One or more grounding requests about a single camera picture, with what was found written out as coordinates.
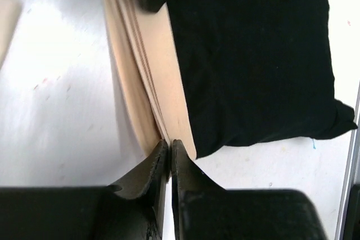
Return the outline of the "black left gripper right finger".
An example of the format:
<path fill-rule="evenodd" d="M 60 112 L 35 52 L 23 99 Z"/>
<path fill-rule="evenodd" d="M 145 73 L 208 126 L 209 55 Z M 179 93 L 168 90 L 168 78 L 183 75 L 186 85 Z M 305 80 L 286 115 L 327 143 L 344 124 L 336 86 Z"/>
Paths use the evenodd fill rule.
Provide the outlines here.
<path fill-rule="evenodd" d="M 226 190 L 171 146 L 176 239 L 326 239 L 310 199 L 291 189 Z"/>

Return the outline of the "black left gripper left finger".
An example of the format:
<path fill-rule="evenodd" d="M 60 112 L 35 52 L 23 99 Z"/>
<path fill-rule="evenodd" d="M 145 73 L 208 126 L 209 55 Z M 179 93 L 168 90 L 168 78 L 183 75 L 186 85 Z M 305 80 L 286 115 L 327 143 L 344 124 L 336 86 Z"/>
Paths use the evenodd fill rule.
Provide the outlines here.
<path fill-rule="evenodd" d="M 1 188 L 1 238 L 161 239 L 168 151 L 106 186 Z"/>

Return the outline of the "black underwear tan waistband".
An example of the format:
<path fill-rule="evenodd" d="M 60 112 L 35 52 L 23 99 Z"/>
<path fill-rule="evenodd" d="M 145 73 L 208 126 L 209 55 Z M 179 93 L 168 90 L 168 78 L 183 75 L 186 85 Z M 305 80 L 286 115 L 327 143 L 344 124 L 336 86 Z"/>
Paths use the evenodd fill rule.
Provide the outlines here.
<path fill-rule="evenodd" d="M 357 128 L 334 96 L 328 0 L 103 0 L 109 47 L 141 150 L 223 146 Z"/>

